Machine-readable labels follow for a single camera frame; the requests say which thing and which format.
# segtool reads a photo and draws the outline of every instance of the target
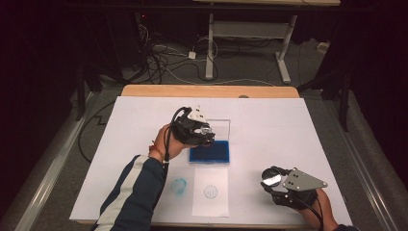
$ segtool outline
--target white stripe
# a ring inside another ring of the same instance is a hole
[[[117,198],[106,208],[100,216],[97,223],[99,224],[96,231],[111,230],[115,224],[115,220],[119,215],[123,204],[133,191],[133,186],[139,177],[144,162],[148,160],[147,156],[139,156],[133,164],[132,169],[126,176],[123,184],[120,186],[120,193]]]

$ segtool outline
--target table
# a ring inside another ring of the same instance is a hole
[[[235,4],[268,4],[268,5],[311,5],[311,6],[339,6],[340,0],[194,0],[198,2],[208,2],[212,5],[217,3]],[[214,64],[214,37],[240,37],[240,38],[261,38],[261,39],[283,39],[282,50],[275,53],[275,58],[285,84],[291,82],[288,69],[285,65],[285,54],[291,40],[294,24],[297,15],[292,15],[289,23],[261,23],[245,21],[215,21],[214,14],[210,13],[209,35],[208,35],[208,55],[206,63],[206,79],[213,79]]]
[[[337,221],[351,223],[304,100],[298,98],[296,90],[233,86],[125,87],[116,100],[70,219],[94,222],[123,167],[134,155],[147,154],[151,139],[163,124],[169,123],[174,107],[191,106],[188,104],[199,104],[207,117],[231,119],[231,164],[226,167],[230,215],[229,218],[191,215],[189,187],[193,185],[196,166],[187,164],[187,151],[183,151],[170,162],[153,225],[306,228],[297,212],[273,205],[270,195],[260,186],[261,173],[270,166],[298,167],[326,181]],[[268,134],[267,139],[253,136],[264,133]],[[174,197],[169,187],[180,176],[188,182],[186,196]]]

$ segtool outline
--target striped sleeve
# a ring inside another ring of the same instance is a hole
[[[149,230],[153,205],[163,183],[160,162],[136,156],[120,174],[91,230]]]

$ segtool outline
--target cable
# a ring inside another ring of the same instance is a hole
[[[142,37],[141,37],[141,40],[143,40],[144,35],[146,35],[146,39],[145,39],[145,42],[144,42],[144,46],[141,48],[141,50],[143,50],[144,47],[147,45],[147,41],[149,40],[149,31],[147,30],[147,28],[146,28],[145,26],[143,26],[143,25],[140,25],[140,26],[142,27],[142,29],[144,29],[144,30],[143,30],[143,35],[142,35]]]
[[[194,82],[190,82],[190,81],[180,79],[173,72],[171,72],[171,70],[169,70],[169,69],[167,69],[167,71],[168,71],[168,73],[170,73],[178,81],[183,82],[185,84],[191,84],[191,85],[197,85],[197,86],[223,85],[223,84],[229,84],[229,83],[240,82],[240,81],[250,81],[250,82],[257,82],[257,83],[262,83],[262,84],[265,84],[265,85],[276,87],[275,85],[270,84],[268,82],[264,82],[264,81],[260,81],[260,80],[254,80],[254,79],[237,79],[237,80],[229,80],[229,81],[211,83],[211,84],[197,84],[197,83],[194,83]]]
[[[164,53],[167,49],[170,49],[170,50],[176,51],[177,53],[176,53],[176,54],[166,53],[167,55],[178,55],[178,56],[187,57],[187,55],[183,54],[181,51],[179,51],[179,50],[177,50],[177,49],[175,49],[175,48],[169,47],[169,46],[167,46],[167,45],[165,46],[165,48],[166,48],[166,49],[165,49],[164,51],[161,51],[161,52],[158,52],[158,53]]]
[[[163,139],[165,142],[165,161],[164,161],[164,174],[163,174],[163,186],[159,192],[159,194],[156,197],[156,202],[153,205],[153,210],[156,208],[157,203],[159,202],[160,196],[162,195],[163,189],[165,188],[165,184],[166,184],[166,179],[167,179],[167,174],[168,174],[168,165],[169,165],[169,158],[170,158],[170,154],[168,153],[168,150],[170,148],[170,138],[171,138],[171,133],[172,133],[172,126],[174,124],[175,118],[177,117],[177,115],[181,112],[181,111],[185,111],[187,108],[183,107],[178,109],[174,115],[173,118],[171,119],[170,125],[166,128]]]
[[[302,0],[302,2],[303,2],[304,4],[306,4],[306,5],[308,5],[308,6],[311,6],[311,7],[317,6],[317,5],[314,5],[314,4],[310,4],[310,3],[308,3],[308,2],[306,2],[306,1],[304,1],[304,0]]]
[[[267,46],[269,46],[274,39],[262,39],[261,42],[259,42],[259,40],[253,40],[253,39],[245,39],[243,38],[242,40],[238,40],[238,38],[231,38],[231,39],[227,39],[227,38],[222,38],[222,37],[214,37],[214,39],[219,39],[221,42],[224,41],[228,41],[228,42],[232,42],[234,43],[237,47],[229,47],[229,46],[222,46],[220,45],[220,42],[217,41],[217,49],[218,49],[218,56],[223,58],[223,59],[231,59],[237,55],[239,55],[241,53],[241,51],[245,51],[245,50],[251,50],[251,49],[255,49],[255,48],[265,48]],[[259,42],[258,44],[252,45],[250,43],[252,42]],[[229,55],[229,56],[221,56],[220,55],[220,50],[222,49],[237,49],[235,51],[234,54]]]
[[[157,69],[155,70],[155,72],[153,73],[153,75],[157,72],[157,71],[159,71],[159,85],[162,83],[162,76],[163,76],[163,73],[162,73],[162,69],[161,69],[161,65],[160,65],[160,60],[156,57],[156,56],[152,56],[152,59],[155,61],[155,63],[156,63],[156,66],[157,66]]]
[[[319,223],[320,223],[320,228],[319,228],[319,231],[323,231],[323,227],[324,227],[324,224],[323,224],[323,214],[321,213],[321,215],[319,215],[319,213],[314,209],[314,208],[312,208],[310,205],[308,205],[306,202],[304,202],[303,200],[301,200],[301,199],[299,199],[299,198],[297,198],[297,197],[293,197],[293,199],[296,201],[296,202],[299,202],[300,204],[302,204],[303,206],[306,206],[310,211],[312,211],[312,213],[313,214],[315,214],[316,215],[316,217],[318,218],[318,220],[319,220]]]
[[[85,155],[84,150],[82,149],[82,146],[81,146],[81,137],[82,137],[82,134],[83,134],[85,128],[88,126],[88,124],[89,124],[95,117],[98,117],[98,114],[99,114],[100,112],[102,112],[102,110],[108,108],[110,105],[114,104],[115,102],[116,102],[116,100],[110,102],[109,104],[107,104],[107,105],[105,105],[104,107],[102,107],[98,112],[96,112],[96,113],[84,124],[84,126],[81,128],[81,131],[80,131],[79,134],[78,134],[78,147],[79,147],[79,152],[81,153],[81,156],[82,156],[88,163],[91,163],[91,160]]]
[[[218,46],[217,46],[216,42],[213,41],[212,39],[203,37],[203,38],[199,39],[199,40],[195,43],[195,45],[197,45],[198,42],[200,42],[201,40],[204,40],[204,39],[211,41],[211,42],[216,46],[216,54],[213,56],[213,58],[215,58],[215,57],[217,56],[217,54],[218,54]]]

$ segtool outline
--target blue stain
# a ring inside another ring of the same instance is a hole
[[[171,189],[174,191],[174,193],[181,195],[184,192],[184,189],[187,186],[187,182],[184,179],[175,179],[173,183],[171,184]]]

